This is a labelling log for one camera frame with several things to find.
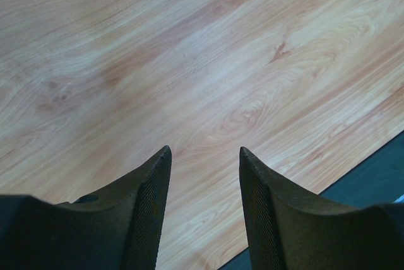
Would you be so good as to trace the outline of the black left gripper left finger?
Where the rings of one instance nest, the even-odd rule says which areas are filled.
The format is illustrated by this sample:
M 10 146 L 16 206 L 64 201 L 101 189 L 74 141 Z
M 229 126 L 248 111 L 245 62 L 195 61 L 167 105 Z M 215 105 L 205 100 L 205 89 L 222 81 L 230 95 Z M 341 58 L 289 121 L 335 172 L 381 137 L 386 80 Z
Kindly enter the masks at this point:
M 1 268 L 154 269 L 171 164 L 164 146 L 75 202 L 1 196 Z

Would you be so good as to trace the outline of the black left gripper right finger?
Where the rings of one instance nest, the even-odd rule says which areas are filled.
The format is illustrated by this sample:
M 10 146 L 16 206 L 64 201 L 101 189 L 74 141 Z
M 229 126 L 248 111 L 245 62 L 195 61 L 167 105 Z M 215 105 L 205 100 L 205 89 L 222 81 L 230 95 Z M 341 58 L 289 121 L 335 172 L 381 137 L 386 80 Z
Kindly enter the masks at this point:
M 247 148 L 239 182 L 253 269 L 402 269 L 403 205 L 354 208 L 272 170 Z

